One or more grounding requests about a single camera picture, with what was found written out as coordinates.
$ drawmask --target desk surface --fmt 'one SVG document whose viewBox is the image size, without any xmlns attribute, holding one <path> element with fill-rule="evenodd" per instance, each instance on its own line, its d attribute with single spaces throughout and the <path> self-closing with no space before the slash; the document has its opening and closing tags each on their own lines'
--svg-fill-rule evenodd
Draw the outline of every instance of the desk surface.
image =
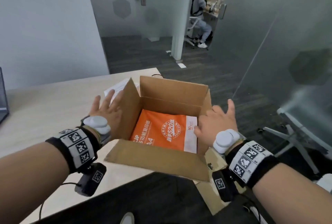
<svg viewBox="0 0 332 224">
<path fill-rule="evenodd" d="M 89 112 L 93 98 L 97 95 L 103 98 L 104 90 L 123 79 L 131 77 L 139 83 L 139 76 L 153 74 L 160 74 L 157 68 L 9 90 L 10 116 L 0 127 L 0 157 L 43 142 L 55 132 L 79 125 L 80 119 Z M 107 172 L 94 197 L 152 172 L 104 162 L 116 142 L 108 143 L 98 152 L 96 162 L 103 163 Z M 65 182 L 78 182 L 80 177 L 81 174 L 71 174 Z M 75 193 L 74 185 L 61 186 L 45 201 L 41 216 L 45 218 L 89 199 Z M 22 223 L 37 221 L 38 217 L 39 208 Z"/>
</svg>

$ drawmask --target wristband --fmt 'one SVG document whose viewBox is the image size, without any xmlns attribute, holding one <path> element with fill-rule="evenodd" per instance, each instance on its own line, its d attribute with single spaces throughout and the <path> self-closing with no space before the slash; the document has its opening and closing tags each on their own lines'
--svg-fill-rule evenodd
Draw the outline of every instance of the wristband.
<svg viewBox="0 0 332 224">
<path fill-rule="evenodd" d="M 229 169 L 234 174 L 233 178 L 239 185 L 247 185 L 249 188 L 253 188 L 269 170 L 279 163 L 271 152 L 255 141 L 236 146 L 226 157 L 226 160 L 230 159 Z"/>
<path fill-rule="evenodd" d="M 98 157 L 98 140 L 83 127 L 63 130 L 46 142 L 61 152 L 68 163 L 70 173 L 85 170 Z"/>
</svg>

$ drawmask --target chair wheel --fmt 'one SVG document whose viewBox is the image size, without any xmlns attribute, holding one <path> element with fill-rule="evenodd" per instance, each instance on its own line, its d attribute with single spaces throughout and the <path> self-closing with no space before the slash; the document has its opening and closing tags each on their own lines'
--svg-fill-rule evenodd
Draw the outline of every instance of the chair wheel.
<svg viewBox="0 0 332 224">
<path fill-rule="evenodd" d="M 262 134 L 264 131 L 265 131 L 265 130 L 263 130 L 262 128 L 258 128 L 258 129 L 257 129 L 257 132 L 258 132 L 259 134 Z"/>
</svg>

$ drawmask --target cable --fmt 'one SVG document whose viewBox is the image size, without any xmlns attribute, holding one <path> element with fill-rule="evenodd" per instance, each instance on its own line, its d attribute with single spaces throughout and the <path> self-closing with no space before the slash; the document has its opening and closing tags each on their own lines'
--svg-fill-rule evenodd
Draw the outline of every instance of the cable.
<svg viewBox="0 0 332 224">
<path fill-rule="evenodd" d="M 74 183 L 74 182 L 66 182 L 66 183 L 62 183 L 60 186 L 62 186 L 62 185 L 68 185 L 68 184 L 77 185 L 78 187 L 81 186 L 81 184 L 77 184 L 77 183 Z M 39 220 L 41 220 L 41 218 L 42 218 L 42 209 L 43 209 L 44 203 L 45 203 L 45 202 L 43 202 L 43 203 L 41 204 L 41 206 L 40 206 L 40 210 L 39 210 Z"/>
<path fill-rule="evenodd" d="M 259 213 L 259 210 L 258 210 L 258 207 L 257 207 L 256 203 L 251 198 L 249 198 L 247 195 L 244 195 L 244 194 L 240 194 L 240 195 L 243 196 L 243 197 L 245 197 L 248 201 L 250 201 L 252 203 L 252 205 L 254 205 L 254 207 L 257 209 L 258 222 L 260 223 L 261 222 L 261 215 Z"/>
</svg>

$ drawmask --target white paper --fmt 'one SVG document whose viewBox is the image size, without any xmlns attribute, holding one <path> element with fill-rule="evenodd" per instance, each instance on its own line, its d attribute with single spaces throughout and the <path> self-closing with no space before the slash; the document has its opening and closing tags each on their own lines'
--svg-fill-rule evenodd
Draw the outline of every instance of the white paper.
<svg viewBox="0 0 332 224">
<path fill-rule="evenodd" d="M 105 96 L 110 92 L 110 90 L 114 90 L 114 96 L 112 97 L 111 102 L 114 100 L 114 98 L 117 96 L 117 94 L 122 91 L 126 84 L 129 82 L 130 78 L 123 79 L 121 82 L 117 83 L 116 85 L 113 85 L 112 87 L 108 88 L 107 90 L 104 91 Z"/>
</svg>

